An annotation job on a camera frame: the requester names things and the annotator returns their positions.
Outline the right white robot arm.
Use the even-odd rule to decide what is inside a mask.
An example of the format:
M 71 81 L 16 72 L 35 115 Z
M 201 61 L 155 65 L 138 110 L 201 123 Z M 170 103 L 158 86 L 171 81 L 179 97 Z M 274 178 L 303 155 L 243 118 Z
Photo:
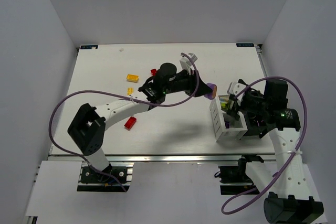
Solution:
M 253 89 L 258 80 L 246 84 L 242 79 L 232 82 L 227 90 L 229 100 L 225 112 L 238 118 L 238 113 L 251 114 L 262 121 L 260 137 L 269 135 L 275 151 L 277 171 L 266 170 L 261 157 L 245 156 L 245 174 L 259 190 L 259 194 L 237 209 L 221 212 L 233 215 L 263 199 L 264 215 L 268 223 L 314 223 L 324 213 L 323 203 L 314 200 L 303 169 L 301 144 L 308 120 L 300 122 L 298 112 L 288 108 L 288 86 L 297 91 L 303 115 L 307 105 L 298 86 L 285 77 L 264 77 L 264 92 Z

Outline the plain purple lego block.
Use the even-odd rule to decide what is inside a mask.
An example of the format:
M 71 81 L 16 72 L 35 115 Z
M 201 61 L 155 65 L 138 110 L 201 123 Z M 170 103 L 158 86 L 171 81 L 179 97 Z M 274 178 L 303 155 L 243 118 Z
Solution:
M 211 92 L 205 95 L 205 97 L 207 97 L 209 100 L 215 99 L 217 93 L 217 85 L 213 83 L 207 83 L 207 86 L 211 89 Z

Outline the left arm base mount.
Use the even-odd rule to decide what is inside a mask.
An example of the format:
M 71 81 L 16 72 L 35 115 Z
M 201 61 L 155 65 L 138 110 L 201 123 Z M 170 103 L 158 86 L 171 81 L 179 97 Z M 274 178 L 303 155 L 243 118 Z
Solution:
M 82 165 L 77 191 L 99 192 L 99 193 L 125 193 L 128 191 L 132 181 L 133 168 L 131 166 L 111 166 L 112 174 L 122 184 L 124 189 L 111 176 L 95 172 L 88 165 Z

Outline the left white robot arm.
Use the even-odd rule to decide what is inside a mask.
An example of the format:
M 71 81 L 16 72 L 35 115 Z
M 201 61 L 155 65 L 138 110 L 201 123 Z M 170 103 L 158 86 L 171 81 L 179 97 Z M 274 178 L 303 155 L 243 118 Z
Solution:
M 165 101 L 166 95 L 184 92 L 191 97 L 213 99 L 217 87 L 204 83 L 195 70 L 178 72 L 172 63 L 164 63 L 154 76 L 127 98 L 100 106 L 83 104 L 68 127 L 68 134 L 89 164 L 96 170 L 108 173 L 111 166 L 102 150 L 105 131 L 114 124 L 147 112 Z

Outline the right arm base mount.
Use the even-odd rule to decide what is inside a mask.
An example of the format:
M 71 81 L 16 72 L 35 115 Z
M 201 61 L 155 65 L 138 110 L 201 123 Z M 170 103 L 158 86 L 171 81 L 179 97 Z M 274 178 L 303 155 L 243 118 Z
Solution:
M 221 195 L 237 195 L 254 189 L 249 195 L 256 195 L 259 193 L 254 182 L 246 175 L 246 164 L 251 162 L 261 162 L 264 160 L 258 155 L 243 155 L 237 165 L 219 166 L 218 171 L 214 174 L 215 178 L 220 182 Z

